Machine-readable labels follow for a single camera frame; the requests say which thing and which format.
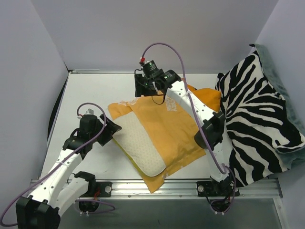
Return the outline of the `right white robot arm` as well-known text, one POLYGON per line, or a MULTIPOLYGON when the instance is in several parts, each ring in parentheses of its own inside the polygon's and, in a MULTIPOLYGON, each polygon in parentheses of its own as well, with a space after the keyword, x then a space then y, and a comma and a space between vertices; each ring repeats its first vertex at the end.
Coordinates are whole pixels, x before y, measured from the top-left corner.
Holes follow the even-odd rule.
POLYGON ((228 162, 222 152, 224 133, 224 114, 209 108, 187 87, 186 77, 180 77, 173 70, 164 72, 156 70, 134 70, 136 97, 162 97, 162 105, 166 98, 174 100, 191 116, 198 125, 194 136, 196 144, 208 150, 208 162, 212 180, 213 193, 222 195, 228 190, 228 162))

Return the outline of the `orange pillowcase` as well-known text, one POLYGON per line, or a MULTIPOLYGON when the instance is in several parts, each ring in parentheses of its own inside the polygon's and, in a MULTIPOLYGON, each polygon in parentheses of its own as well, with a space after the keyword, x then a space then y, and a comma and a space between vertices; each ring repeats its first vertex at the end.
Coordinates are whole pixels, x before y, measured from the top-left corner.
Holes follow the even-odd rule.
POLYGON ((166 164, 162 173, 148 177, 113 139, 139 172, 151 193, 163 185, 167 176, 206 154, 193 138, 198 131, 195 121, 174 100, 166 98, 165 102, 159 105, 161 101, 161 97, 156 97, 155 101, 150 97, 140 97, 108 105, 113 121, 130 112, 136 114, 166 164))

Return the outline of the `cream memory foam pillow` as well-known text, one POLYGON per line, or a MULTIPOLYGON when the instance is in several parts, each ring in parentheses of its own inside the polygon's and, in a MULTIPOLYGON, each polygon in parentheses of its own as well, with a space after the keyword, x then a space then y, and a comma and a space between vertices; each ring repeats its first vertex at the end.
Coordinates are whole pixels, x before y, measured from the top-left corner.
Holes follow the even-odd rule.
POLYGON ((139 170, 148 177, 162 173, 166 164, 136 114, 130 112, 116 118, 114 122, 122 127, 114 134, 114 140, 130 156, 139 170))

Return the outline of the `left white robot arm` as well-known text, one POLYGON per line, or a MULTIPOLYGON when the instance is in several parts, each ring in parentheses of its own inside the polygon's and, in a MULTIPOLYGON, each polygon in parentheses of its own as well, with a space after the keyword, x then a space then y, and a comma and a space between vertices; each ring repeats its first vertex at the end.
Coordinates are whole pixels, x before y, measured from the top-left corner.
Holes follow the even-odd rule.
POLYGON ((122 127, 103 114, 99 117, 85 114, 79 127, 65 140, 60 154, 37 187, 16 203, 17 227, 20 229, 56 229, 64 212, 81 197, 90 197, 97 191, 95 175, 78 172, 72 181, 66 181, 74 169, 92 150, 94 143, 104 146, 122 127))

